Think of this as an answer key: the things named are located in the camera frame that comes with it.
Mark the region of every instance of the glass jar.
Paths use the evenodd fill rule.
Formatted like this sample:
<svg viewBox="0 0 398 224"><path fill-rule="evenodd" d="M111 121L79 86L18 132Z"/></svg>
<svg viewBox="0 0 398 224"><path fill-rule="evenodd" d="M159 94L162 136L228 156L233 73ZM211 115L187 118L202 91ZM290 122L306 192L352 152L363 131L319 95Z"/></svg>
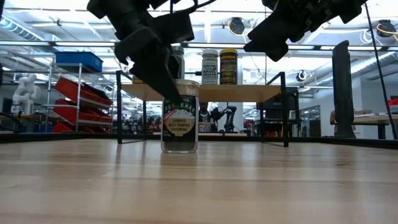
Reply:
<svg viewBox="0 0 398 224"><path fill-rule="evenodd" d="M218 84L218 51L207 49L202 54L201 83Z"/></svg>
<svg viewBox="0 0 398 224"><path fill-rule="evenodd" d="M162 151L193 153L198 149L199 83L176 79L180 102L163 100Z"/></svg>

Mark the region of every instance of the white container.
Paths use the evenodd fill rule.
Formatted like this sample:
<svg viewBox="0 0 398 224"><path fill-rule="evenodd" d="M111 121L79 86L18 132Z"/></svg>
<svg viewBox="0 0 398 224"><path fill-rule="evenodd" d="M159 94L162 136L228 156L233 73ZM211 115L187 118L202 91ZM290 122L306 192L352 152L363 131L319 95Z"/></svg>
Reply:
<svg viewBox="0 0 398 224"><path fill-rule="evenodd" d="M201 67L202 84L218 84L218 51L207 49L203 51Z"/></svg>

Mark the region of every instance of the seasoning jar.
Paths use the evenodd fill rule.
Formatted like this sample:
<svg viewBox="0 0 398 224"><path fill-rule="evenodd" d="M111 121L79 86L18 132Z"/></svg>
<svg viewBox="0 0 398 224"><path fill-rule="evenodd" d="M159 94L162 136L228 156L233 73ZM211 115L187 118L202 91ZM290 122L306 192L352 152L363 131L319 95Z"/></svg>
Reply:
<svg viewBox="0 0 398 224"><path fill-rule="evenodd" d="M176 79L179 102L163 100L162 151L193 153L198 149L199 83Z"/></svg>
<svg viewBox="0 0 398 224"><path fill-rule="evenodd" d="M184 48L181 46L173 46L173 56L180 64L178 68L177 78L185 78L185 60L184 60Z"/></svg>
<svg viewBox="0 0 398 224"><path fill-rule="evenodd" d="M218 84L218 51L207 49L202 53L201 83Z"/></svg>
<svg viewBox="0 0 398 224"><path fill-rule="evenodd" d="M224 49L220 53L220 85L238 84L238 51Z"/></svg>

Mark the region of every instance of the robot arm in background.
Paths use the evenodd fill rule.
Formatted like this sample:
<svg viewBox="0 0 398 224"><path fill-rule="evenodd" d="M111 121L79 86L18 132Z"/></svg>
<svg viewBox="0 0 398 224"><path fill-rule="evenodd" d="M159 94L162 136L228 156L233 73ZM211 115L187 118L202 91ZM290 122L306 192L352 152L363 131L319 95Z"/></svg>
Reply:
<svg viewBox="0 0 398 224"><path fill-rule="evenodd" d="M218 108L215 108L211 114L211 118L213 118L216 122L220 120L224 115L226 115L226 121L225 121L225 132L226 133L232 133L234 131L235 125L234 125L234 117L235 117L235 112L236 112L236 106L228 106L225 108L225 110L219 112Z"/></svg>
<svg viewBox="0 0 398 224"><path fill-rule="evenodd" d="M25 103L24 114L32 114L34 100L40 98L40 87L35 86L35 80L36 75L19 79L18 88L12 96L12 113L20 113L21 103Z"/></svg>

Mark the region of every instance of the black monitor stand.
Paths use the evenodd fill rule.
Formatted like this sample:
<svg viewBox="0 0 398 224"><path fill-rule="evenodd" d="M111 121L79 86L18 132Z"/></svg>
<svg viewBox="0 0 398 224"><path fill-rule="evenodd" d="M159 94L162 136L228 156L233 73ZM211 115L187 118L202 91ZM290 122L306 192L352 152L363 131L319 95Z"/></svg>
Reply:
<svg viewBox="0 0 398 224"><path fill-rule="evenodd" d="M335 97L336 137L356 138L352 123L354 121L353 88L351 80L351 60L348 40L333 49L333 89Z"/></svg>

